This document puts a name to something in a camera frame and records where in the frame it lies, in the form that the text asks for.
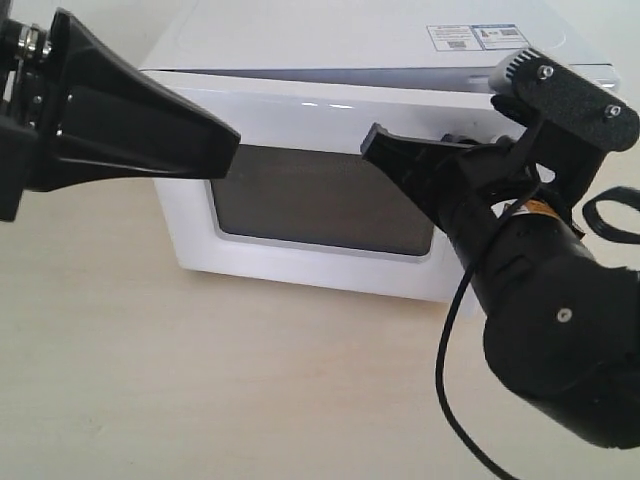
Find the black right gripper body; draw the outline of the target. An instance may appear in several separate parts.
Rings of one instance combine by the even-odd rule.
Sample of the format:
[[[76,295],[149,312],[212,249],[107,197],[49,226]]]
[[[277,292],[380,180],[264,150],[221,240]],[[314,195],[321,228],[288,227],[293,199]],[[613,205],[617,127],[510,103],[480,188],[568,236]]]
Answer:
[[[590,255],[560,194],[503,145],[435,142],[424,153],[424,210],[441,228],[488,316],[583,310]]]

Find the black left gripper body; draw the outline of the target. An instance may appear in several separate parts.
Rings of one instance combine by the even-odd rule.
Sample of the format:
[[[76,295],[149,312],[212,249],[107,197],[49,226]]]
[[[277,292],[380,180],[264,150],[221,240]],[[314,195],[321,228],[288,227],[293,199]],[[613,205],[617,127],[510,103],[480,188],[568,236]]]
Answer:
[[[63,187],[55,150],[65,92],[57,84],[65,39],[49,28],[11,18],[1,3],[1,220],[16,220],[26,191]]]

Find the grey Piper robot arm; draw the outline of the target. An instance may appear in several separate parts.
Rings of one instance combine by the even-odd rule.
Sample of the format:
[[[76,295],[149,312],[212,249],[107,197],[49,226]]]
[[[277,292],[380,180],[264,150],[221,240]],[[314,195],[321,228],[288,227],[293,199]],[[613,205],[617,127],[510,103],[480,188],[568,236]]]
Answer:
[[[500,382],[589,443],[639,443],[639,274],[598,263],[574,227],[605,157],[639,138],[638,114],[535,48],[506,57],[493,108],[518,140],[429,141],[380,124],[360,151],[451,241],[486,312]],[[240,136],[106,47],[72,13],[43,30],[1,18],[1,218],[25,191],[127,178],[213,180]]]

